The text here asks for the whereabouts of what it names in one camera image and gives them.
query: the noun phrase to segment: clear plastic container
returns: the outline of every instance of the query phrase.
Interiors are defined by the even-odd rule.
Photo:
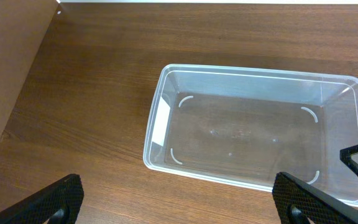
[[[168,65],[143,160],[153,170],[269,192],[286,171],[358,207],[358,178],[339,160],[355,144],[355,77]]]

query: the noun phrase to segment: white label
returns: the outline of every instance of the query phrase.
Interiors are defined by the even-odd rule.
[[[164,146],[165,133],[167,132],[167,124],[170,111],[171,107],[169,107],[168,103],[165,102],[162,97],[160,97],[160,102],[158,103],[157,108],[157,115],[155,116],[152,136],[152,141],[159,144],[160,146]]]

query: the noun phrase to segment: wood grain surface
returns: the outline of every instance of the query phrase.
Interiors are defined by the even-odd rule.
[[[0,142],[0,210],[77,173],[85,190],[78,223],[279,223],[270,193],[146,168],[161,69],[192,63],[358,77],[358,6],[57,10]]]

